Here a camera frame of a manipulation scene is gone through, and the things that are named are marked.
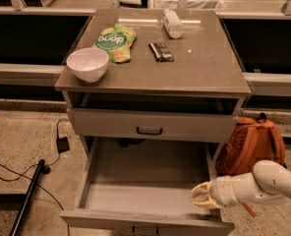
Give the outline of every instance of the snack bag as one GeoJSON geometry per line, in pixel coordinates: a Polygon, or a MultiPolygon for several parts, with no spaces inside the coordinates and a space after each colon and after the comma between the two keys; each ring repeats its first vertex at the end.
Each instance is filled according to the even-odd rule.
{"type": "Polygon", "coordinates": [[[105,29],[93,47],[106,51],[110,62],[124,63],[130,61],[130,47],[136,36],[132,28],[116,24],[114,28],[105,29]]]}

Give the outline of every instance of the orange backpack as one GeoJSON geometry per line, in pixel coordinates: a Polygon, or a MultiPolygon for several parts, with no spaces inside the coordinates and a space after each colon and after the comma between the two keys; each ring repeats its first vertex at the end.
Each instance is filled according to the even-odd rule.
{"type": "Polygon", "coordinates": [[[219,175],[235,176],[252,172],[256,162],[273,160],[284,165],[285,144],[273,122],[239,117],[235,130],[216,159],[219,175]]]}

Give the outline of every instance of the white robotic arm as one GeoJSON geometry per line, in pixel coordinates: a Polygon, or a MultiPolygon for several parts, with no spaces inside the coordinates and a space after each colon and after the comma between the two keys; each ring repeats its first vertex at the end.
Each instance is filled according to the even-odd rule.
{"type": "Polygon", "coordinates": [[[253,173],[218,177],[192,190],[192,202],[205,208],[231,207],[238,203],[280,205],[291,199],[291,172],[280,164],[262,160],[253,173]]]}

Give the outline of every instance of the drawer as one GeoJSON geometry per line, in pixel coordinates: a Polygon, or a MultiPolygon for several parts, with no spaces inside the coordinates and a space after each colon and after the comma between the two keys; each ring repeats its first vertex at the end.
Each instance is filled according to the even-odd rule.
{"type": "Polygon", "coordinates": [[[118,147],[95,138],[74,210],[61,217],[72,227],[144,235],[228,235],[233,223],[219,210],[194,206],[190,191],[209,180],[204,143],[144,140],[118,147]]]}
{"type": "Polygon", "coordinates": [[[237,122],[230,115],[68,109],[78,135],[226,143],[237,122]]]}

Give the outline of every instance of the countertop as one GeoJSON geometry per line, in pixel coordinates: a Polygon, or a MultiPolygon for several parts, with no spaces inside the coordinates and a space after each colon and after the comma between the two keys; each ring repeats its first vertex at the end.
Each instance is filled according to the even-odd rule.
{"type": "Polygon", "coordinates": [[[169,38],[161,14],[162,10],[97,10],[76,50],[93,46],[102,30],[121,23],[137,33],[131,61],[109,63],[105,75],[94,84],[77,79],[66,67],[56,89],[185,95],[251,93],[215,12],[178,11],[185,27],[180,39],[169,38]],[[164,42],[174,55],[174,62],[156,62],[148,48],[151,42],[164,42]]]}

